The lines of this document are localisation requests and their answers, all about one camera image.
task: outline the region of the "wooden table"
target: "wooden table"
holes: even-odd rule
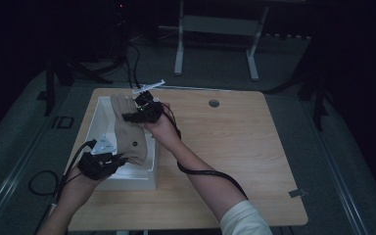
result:
[[[99,88],[91,97],[72,158],[84,143],[99,96],[131,95]],[[151,90],[170,103],[183,141],[207,163],[234,177],[270,226],[303,225],[307,215],[264,96],[259,92]],[[217,100],[212,108],[209,100]],[[158,189],[96,191],[74,216],[70,230],[216,228],[218,222],[174,157],[160,148]]]

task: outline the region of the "white box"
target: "white box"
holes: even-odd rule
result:
[[[111,98],[100,96],[88,129],[86,141],[106,135],[106,138],[117,149],[115,136],[115,113]],[[152,134],[145,130],[148,155],[142,165],[125,164],[117,172],[103,181],[96,190],[155,190],[158,175],[158,146]]]

